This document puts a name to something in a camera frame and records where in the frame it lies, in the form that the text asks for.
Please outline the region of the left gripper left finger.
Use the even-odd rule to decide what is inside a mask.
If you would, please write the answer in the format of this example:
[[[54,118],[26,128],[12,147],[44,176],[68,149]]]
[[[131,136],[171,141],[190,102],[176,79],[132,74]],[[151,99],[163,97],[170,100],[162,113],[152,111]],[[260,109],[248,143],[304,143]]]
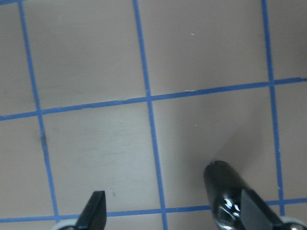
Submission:
[[[76,230],[104,230],[106,226],[106,195],[95,191],[91,195],[76,224]]]

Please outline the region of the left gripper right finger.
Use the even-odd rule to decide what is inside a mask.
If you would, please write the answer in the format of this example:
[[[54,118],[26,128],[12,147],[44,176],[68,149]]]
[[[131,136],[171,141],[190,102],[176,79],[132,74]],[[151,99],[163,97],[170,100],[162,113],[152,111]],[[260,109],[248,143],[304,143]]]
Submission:
[[[283,222],[252,189],[241,192],[241,222],[246,230],[279,230]]]

